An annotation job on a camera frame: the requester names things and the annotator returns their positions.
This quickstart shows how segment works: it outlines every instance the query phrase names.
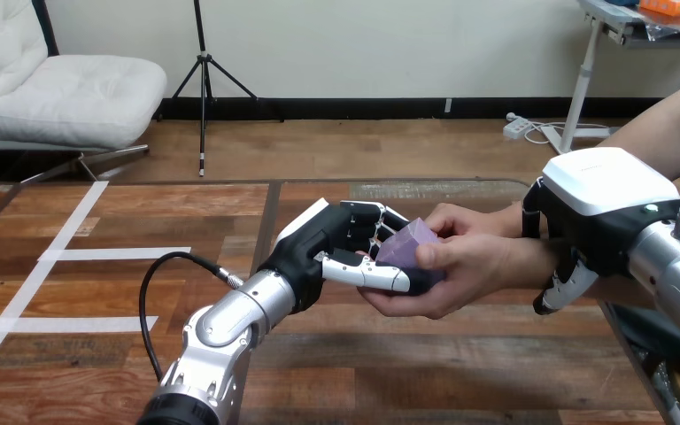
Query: power strip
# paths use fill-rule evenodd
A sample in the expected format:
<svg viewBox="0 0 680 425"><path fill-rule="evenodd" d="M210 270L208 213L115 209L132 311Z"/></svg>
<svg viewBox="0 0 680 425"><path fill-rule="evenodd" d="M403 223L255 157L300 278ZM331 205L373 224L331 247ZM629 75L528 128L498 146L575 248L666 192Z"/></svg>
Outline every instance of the power strip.
<svg viewBox="0 0 680 425"><path fill-rule="evenodd" d="M525 136L525 133L533 128L533 124L524 119L523 117L518 117L516 120L505 125L504 135L510 139L520 139Z"/></svg>

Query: wooden table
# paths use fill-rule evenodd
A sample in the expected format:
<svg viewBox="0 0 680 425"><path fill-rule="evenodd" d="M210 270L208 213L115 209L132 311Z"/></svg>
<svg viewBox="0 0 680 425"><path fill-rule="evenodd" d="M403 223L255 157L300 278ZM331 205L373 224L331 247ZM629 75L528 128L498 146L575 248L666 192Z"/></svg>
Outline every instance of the wooden table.
<svg viewBox="0 0 680 425"><path fill-rule="evenodd" d="M526 190L499 181L233 182L11 193L0 208L0 424L134 423L157 384L133 327L151 263L139 249L190 247L246 276L319 197L376 199L414 218L439 202L495 211ZM255 352L242 423L662 423L591 301L543 317L530 305L536 294L504 291L430 321L386 318L353 287L324 288ZM161 268L148 314L164 368L189 315L226 291L187 262Z"/></svg>

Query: white wall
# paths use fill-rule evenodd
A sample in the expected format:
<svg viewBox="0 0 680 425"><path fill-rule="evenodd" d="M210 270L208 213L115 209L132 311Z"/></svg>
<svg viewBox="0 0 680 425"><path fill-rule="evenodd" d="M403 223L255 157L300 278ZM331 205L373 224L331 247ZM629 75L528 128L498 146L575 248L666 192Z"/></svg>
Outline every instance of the white wall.
<svg viewBox="0 0 680 425"><path fill-rule="evenodd" d="M590 34L574 0L201 2L208 50L260 97L570 97ZM62 53L153 60L167 96L198 53L190 0L46 3ZM680 50L604 39L596 69L589 96L664 97ZM221 76L214 90L243 95Z"/></svg>

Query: orange object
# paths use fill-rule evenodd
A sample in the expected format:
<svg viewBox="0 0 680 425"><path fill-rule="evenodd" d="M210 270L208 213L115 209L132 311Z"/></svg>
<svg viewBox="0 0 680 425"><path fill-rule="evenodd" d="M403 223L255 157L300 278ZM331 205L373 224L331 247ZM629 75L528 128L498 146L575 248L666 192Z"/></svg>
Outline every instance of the orange object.
<svg viewBox="0 0 680 425"><path fill-rule="evenodd" d="M668 16L680 16L680 0L640 0L640 7Z"/></svg>

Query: table leg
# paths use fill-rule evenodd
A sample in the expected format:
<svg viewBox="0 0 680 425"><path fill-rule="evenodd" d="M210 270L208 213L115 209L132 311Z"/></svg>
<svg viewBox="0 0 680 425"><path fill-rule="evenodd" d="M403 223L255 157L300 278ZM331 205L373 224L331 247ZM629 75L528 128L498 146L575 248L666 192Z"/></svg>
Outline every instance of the table leg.
<svg viewBox="0 0 680 425"><path fill-rule="evenodd" d="M572 96L572 104L569 106L569 115L564 125L564 132L562 132L561 140L559 134L553 131L552 135L546 134L549 142L557 153L567 153L572 151L572 139L575 136L577 129L577 122L580 120L580 111L583 109L585 95L588 92L588 85L591 83L591 75L593 72L593 64L596 60L596 50L602 34L603 22L594 19L591 23L592 32L591 40L588 43L588 50L585 52L585 61L580 67L580 75L577 77L577 84L575 85L575 94Z"/></svg>

